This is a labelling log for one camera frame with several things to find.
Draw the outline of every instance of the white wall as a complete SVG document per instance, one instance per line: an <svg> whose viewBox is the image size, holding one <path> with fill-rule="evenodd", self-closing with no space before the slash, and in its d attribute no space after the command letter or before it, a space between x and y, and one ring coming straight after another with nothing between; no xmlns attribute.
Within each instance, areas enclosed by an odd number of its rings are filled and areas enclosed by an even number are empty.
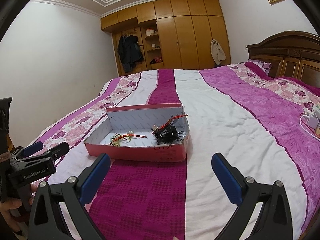
<svg viewBox="0 0 320 240"><path fill-rule="evenodd" d="M117 77L112 37L100 19L30 2L0 42L0 98L13 97L9 135L28 145Z"/></svg>
<svg viewBox="0 0 320 240"><path fill-rule="evenodd" d="M309 20L292 0L270 5L268 0L219 0L226 22L232 63L249 58L245 46L283 31L316 34Z"/></svg>

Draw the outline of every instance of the headboard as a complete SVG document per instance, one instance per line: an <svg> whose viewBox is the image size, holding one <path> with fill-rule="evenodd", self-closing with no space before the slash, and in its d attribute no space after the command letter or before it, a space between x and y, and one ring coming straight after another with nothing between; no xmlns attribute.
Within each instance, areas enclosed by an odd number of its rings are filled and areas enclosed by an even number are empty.
<svg viewBox="0 0 320 240"><path fill-rule="evenodd" d="M270 62L270 77L293 77L320 87L320 37L287 31L247 46L250 59Z"/></svg>

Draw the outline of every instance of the human hand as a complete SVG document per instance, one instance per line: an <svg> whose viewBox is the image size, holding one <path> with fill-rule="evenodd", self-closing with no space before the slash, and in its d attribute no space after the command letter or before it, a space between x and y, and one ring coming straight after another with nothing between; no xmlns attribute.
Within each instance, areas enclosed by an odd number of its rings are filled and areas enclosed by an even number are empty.
<svg viewBox="0 0 320 240"><path fill-rule="evenodd" d="M34 184L30 184L31 193L36 192L37 186ZM30 196L29 203L32 205L33 203L33 196ZM0 203L0 212L4 217L4 220L7 222L8 226L14 231L20 231L20 227L18 223L13 219L12 215L10 214L10 209L17 209L22 206L22 202L18 198L9 198L7 201Z"/></svg>

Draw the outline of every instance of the metal screw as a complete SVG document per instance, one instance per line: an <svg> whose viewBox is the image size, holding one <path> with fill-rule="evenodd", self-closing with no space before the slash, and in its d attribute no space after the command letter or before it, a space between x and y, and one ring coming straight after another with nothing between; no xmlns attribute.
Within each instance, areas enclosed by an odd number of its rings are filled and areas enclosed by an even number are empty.
<svg viewBox="0 0 320 240"><path fill-rule="evenodd" d="M47 183L45 181L41 181L39 187L44 187L45 185L47 185Z"/></svg>
<svg viewBox="0 0 320 240"><path fill-rule="evenodd" d="M246 177L246 178L245 178L245 181L248 182L248 183L254 183L254 178L252 178L252 177Z"/></svg>
<svg viewBox="0 0 320 240"><path fill-rule="evenodd" d="M282 183L281 181L277 180L277 181L276 181L276 185L277 185L278 187L282 187L282 186L283 186L283 183Z"/></svg>
<svg viewBox="0 0 320 240"><path fill-rule="evenodd" d="M69 183L74 183L76 180L77 180L77 178L75 176L71 176L68 178Z"/></svg>

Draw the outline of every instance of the bedspread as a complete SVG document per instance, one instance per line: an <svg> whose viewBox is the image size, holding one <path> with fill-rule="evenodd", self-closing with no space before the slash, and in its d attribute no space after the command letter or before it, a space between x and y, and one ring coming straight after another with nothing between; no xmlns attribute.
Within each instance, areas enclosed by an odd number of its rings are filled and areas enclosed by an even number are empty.
<svg viewBox="0 0 320 240"><path fill-rule="evenodd" d="M300 114L320 102L319 95L299 81L271 79L249 62L119 77L36 139L44 150L63 141L71 148L56 162L57 172L45 179L61 183L92 164L95 158L83 140L108 118L107 107L181 102L190 126L187 160L115 160L86 206L106 239L214 239L236 209L211 168L212 155L221 152L245 177L284 183L296 240L319 208L320 143L299 125ZM242 239L249 236L260 207Z"/></svg>

